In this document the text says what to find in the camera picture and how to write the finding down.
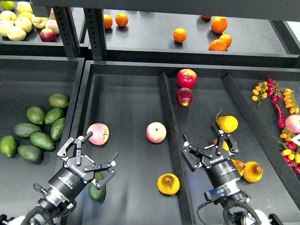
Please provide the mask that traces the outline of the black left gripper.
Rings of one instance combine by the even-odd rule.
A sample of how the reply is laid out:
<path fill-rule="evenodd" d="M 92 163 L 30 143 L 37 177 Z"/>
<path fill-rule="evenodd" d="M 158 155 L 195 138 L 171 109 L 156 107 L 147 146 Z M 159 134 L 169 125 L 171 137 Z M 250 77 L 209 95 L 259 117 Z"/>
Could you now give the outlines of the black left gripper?
<path fill-rule="evenodd" d="M 92 134 L 90 131 L 86 136 L 70 137 L 57 152 L 57 156 L 66 163 L 48 183 L 69 200 L 74 200 L 89 183 L 97 190 L 101 189 L 116 174 L 114 167 L 118 152 L 107 163 L 98 165 L 88 156 L 82 157 L 82 145 L 92 137 Z M 67 151 L 71 148 L 74 148 L 73 155 L 68 155 Z M 103 171 L 108 174 L 103 179 L 96 179 L 95 173 Z"/>

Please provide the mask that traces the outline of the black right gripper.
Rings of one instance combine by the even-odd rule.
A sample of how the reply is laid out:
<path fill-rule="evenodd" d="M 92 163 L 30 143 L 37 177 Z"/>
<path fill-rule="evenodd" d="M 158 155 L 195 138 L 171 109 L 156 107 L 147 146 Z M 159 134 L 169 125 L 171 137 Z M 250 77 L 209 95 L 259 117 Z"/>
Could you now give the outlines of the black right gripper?
<path fill-rule="evenodd" d="M 190 171 L 195 171 L 197 168 L 203 166 L 212 186 L 217 188 L 227 182 L 241 178 L 240 173 L 229 157 L 238 154 L 240 150 L 233 136 L 220 130 L 216 123 L 211 125 L 211 130 L 217 138 L 215 146 L 215 154 L 217 156 L 208 159 L 208 152 L 193 146 L 188 140 L 186 133 L 182 135 L 184 149 L 181 152 L 181 156 Z M 228 147 L 228 151 L 225 151 L 226 154 L 222 152 L 225 150 L 224 143 Z"/>

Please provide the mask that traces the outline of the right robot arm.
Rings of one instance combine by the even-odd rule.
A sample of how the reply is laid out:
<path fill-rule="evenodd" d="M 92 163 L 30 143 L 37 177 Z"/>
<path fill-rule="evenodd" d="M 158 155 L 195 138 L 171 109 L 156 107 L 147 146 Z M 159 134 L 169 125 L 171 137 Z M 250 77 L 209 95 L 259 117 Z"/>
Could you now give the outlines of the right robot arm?
<path fill-rule="evenodd" d="M 216 144 L 203 149 L 193 146 L 186 134 L 182 158 L 190 171 L 204 168 L 213 189 L 204 193 L 205 203 L 198 206 L 200 210 L 208 204 L 220 204 L 223 208 L 223 220 L 226 225 L 280 225 L 282 222 L 276 214 L 266 215 L 261 210 L 249 206 L 250 195 L 240 190 L 237 181 L 242 175 L 231 160 L 239 153 L 239 148 L 231 134 L 225 133 L 216 124 L 211 125 L 217 141 Z"/>

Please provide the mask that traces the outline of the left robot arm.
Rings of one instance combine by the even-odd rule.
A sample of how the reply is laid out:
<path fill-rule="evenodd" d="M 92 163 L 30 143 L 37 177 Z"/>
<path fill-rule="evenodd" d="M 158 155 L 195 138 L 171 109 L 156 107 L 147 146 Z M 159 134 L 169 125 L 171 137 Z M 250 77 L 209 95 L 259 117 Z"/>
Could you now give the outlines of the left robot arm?
<path fill-rule="evenodd" d="M 57 152 L 64 161 L 63 166 L 49 180 L 50 187 L 39 191 L 43 198 L 27 215 L 7 218 L 0 216 L 2 225 L 53 225 L 54 219 L 67 215 L 76 207 L 76 197 L 88 185 L 92 184 L 97 190 L 104 187 L 115 175 L 114 167 L 117 153 L 104 164 L 97 164 L 87 155 L 82 154 L 82 145 L 93 135 L 70 137 Z"/>

